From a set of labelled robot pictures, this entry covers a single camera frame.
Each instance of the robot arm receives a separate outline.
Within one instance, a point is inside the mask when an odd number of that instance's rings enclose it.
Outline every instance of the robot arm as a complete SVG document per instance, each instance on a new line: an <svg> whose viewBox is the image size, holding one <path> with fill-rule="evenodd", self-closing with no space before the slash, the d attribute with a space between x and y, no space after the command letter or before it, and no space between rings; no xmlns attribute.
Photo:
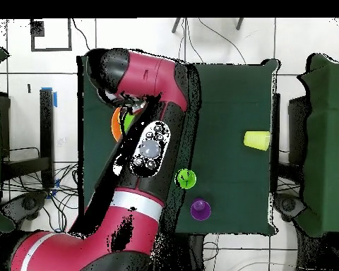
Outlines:
<svg viewBox="0 0 339 271"><path fill-rule="evenodd" d="M188 108L186 66L125 49L87 53L103 102L145 100L118 142L83 218L71 232L36 231L16 246L10 271L148 271Z"/></svg>

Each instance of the green table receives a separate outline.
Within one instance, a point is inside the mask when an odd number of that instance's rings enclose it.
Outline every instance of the green table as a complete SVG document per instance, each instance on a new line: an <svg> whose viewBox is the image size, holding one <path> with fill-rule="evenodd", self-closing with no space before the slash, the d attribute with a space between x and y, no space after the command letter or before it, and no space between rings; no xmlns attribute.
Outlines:
<svg viewBox="0 0 339 271"><path fill-rule="evenodd" d="M176 232L272 235L275 230L268 223L269 151L245 147L243 141L246 131L270 130L275 92L272 79L278 62L269 60L261 66L199 64L196 68L202 105L191 169L197 175L197 183L186 192ZM100 103L85 75L85 205L115 145L110 131L112 113L113 109ZM175 188L173 183L168 205L175 201L178 204L178 198L171 198ZM190 214L197 197L211 205L212 214L203 222L192 219Z"/></svg>
<svg viewBox="0 0 339 271"><path fill-rule="evenodd" d="M339 232L339 63L322 54L308 58L304 81L312 112L307 119L307 157L303 199L297 219L305 232L319 237Z"/></svg>

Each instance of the chair leg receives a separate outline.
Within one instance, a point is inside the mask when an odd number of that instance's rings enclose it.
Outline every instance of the chair leg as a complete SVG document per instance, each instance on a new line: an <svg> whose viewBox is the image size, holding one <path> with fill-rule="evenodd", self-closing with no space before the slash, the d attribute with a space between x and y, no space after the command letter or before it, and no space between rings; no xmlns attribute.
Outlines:
<svg viewBox="0 0 339 271"><path fill-rule="evenodd" d="M176 21L174 22L174 25L173 25L173 28L172 28L172 33L176 32L177 26L178 26L180 20L181 20L181 18L176 18Z"/></svg>
<svg viewBox="0 0 339 271"><path fill-rule="evenodd" d="M241 27L241 24L242 24L242 21L244 20L244 18L240 18L239 19L239 22L237 22L237 26L236 26L236 29L237 30L240 30L240 27Z"/></svg>

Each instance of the purple cup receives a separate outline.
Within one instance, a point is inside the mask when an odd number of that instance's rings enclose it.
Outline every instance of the purple cup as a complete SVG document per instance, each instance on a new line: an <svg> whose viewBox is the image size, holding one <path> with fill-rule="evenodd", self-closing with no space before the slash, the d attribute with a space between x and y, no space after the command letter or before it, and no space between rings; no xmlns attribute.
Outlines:
<svg viewBox="0 0 339 271"><path fill-rule="evenodd" d="M210 217L210 205L202 198L197 198L191 206L191 215L195 220L202 222Z"/></svg>

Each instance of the gray button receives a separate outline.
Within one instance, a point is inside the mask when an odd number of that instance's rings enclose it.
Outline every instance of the gray button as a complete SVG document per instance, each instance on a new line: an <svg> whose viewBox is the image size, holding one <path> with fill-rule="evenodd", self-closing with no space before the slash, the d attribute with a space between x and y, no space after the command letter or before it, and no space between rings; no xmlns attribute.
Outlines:
<svg viewBox="0 0 339 271"><path fill-rule="evenodd" d="M162 134L157 134L155 139L158 140L158 141L162 141L163 140L163 135Z"/></svg>
<svg viewBox="0 0 339 271"><path fill-rule="evenodd" d="M141 166L143 163L143 159L142 158L137 158L135 161L134 161L134 164L137 165L138 167Z"/></svg>
<svg viewBox="0 0 339 271"><path fill-rule="evenodd" d="M153 130L154 130L155 132L161 132L161 131L162 131L162 126L160 126L160 125L155 125L155 127L153 128Z"/></svg>
<svg viewBox="0 0 339 271"><path fill-rule="evenodd" d="M155 162L154 161L148 161L145 164L145 167L149 168L149 169L154 169L155 168Z"/></svg>
<svg viewBox="0 0 339 271"><path fill-rule="evenodd" d="M146 136L146 138L152 138L153 132L147 132L145 136Z"/></svg>
<svg viewBox="0 0 339 271"><path fill-rule="evenodd" d="M142 142L139 152L141 155L147 158L156 158L161 153L161 147L158 142L154 140L145 140Z"/></svg>

